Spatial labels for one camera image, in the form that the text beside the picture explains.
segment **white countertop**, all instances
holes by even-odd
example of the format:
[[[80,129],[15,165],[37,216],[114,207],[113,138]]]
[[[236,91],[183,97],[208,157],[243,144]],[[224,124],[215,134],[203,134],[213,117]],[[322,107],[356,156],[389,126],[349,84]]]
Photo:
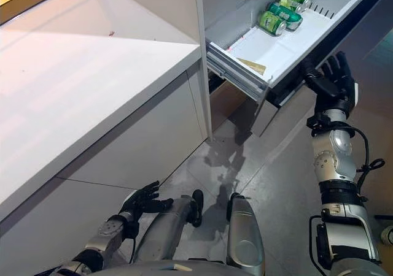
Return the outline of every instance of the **white countertop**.
[[[1,27],[0,221],[201,56],[198,44],[141,40],[142,28],[137,39],[103,32]]]

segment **robotic arm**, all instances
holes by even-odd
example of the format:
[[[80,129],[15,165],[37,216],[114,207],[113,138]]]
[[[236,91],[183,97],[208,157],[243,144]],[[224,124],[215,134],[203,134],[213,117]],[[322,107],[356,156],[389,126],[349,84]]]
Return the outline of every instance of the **robotic arm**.
[[[173,199],[164,201],[155,199],[158,197],[156,193],[158,187],[159,182],[156,181],[134,192],[125,200],[119,213],[111,216],[101,225],[96,235],[74,259],[57,268],[50,275],[80,276],[105,269],[112,255],[125,239],[135,240],[139,233],[138,220],[143,213],[163,212],[172,206]]]
[[[366,136],[346,123],[357,102],[357,83],[343,52],[337,54],[337,60],[331,56],[329,65],[322,65],[324,76],[310,60],[302,62],[305,81],[317,93],[315,114],[307,120],[307,126],[312,129],[314,166],[322,199],[323,223],[317,226],[316,237],[318,261],[331,270],[331,275],[386,275],[377,266],[378,251],[364,207],[367,199],[360,195],[365,176],[382,167],[384,161],[377,159],[369,164]],[[366,148],[365,164],[358,170],[351,155],[351,138],[356,132],[364,138]],[[362,172],[357,183],[356,172]]]

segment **cabinet door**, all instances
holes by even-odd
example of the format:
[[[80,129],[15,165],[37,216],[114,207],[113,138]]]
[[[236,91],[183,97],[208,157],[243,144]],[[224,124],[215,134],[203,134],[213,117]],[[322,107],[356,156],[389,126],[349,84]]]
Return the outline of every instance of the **cabinet door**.
[[[51,179],[1,222],[0,275],[32,276],[72,259],[130,191]]]
[[[163,181],[202,141],[183,73],[58,176],[138,189]]]

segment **black cable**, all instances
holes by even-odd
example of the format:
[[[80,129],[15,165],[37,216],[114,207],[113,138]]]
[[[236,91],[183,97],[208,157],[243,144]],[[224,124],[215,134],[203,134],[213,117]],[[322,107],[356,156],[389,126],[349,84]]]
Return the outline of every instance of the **black cable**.
[[[133,252],[131,253],[131,258],[130,261],[128,262],[129,264],[131,264],[133,262],[134,259],[134,255],[135,255],[135,245],[136,245],[136,239],[134,238],[134,244],[133,244]]]
[[[360,129],[352,127],[350,125],[347,125],[347,126],[337,125],[337,126],[333,126],[332,128],[327,129],[326,131],[336,130],[336,129],[354,130],[355,132],[358,132],[364,140],[364,147],[365,147],[364,165],[362,166],[361,169],[356,170],[357,173],[362,173],[362,175],[359,177],[359,179],[357,181],[357,190],[360,194],[360,190],[363,186],[363,183],[364,183],[368,173],[372,170],[379,169],[380,167],[383,167],[385,165],[385,160],[382,158],[377,158],[369,164],[369,162],[370,162],[370,147],[368,146],[368,139],[367,139],[367,136]]]
[[[321,273],[322,276],[326,276],[325,272],[318,266],[313,257],[313,219],[321,218],[321,216],[311,216],[308,221],[308,253],[311,262],[314,264],[314,267]]]

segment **open drawer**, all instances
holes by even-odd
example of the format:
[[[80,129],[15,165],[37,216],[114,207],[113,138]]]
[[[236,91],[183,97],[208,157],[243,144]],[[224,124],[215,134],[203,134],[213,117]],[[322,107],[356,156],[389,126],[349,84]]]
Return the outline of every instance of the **open drawer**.
[[[208,68],[259,104],[362,0],[313,0],[296,31],[273,37],[257,17],[275,0],[203,0]],[[238,58],[266,66],[263,75]]]

